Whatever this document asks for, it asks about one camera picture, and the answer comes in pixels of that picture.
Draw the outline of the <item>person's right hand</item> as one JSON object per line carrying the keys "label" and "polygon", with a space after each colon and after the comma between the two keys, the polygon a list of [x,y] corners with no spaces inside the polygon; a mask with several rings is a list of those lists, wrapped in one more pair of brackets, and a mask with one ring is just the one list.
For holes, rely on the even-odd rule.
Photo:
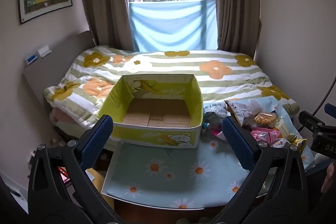
{"label": "person's right hand", "polygon": [[325,177],[325,180],[321,188],[322,193],[326,193],[332,186],[334,182],[334,170],[335,170],[335,166],[333,163],[331,163],[328,166],[327,171],[326,171],[326,177]]}

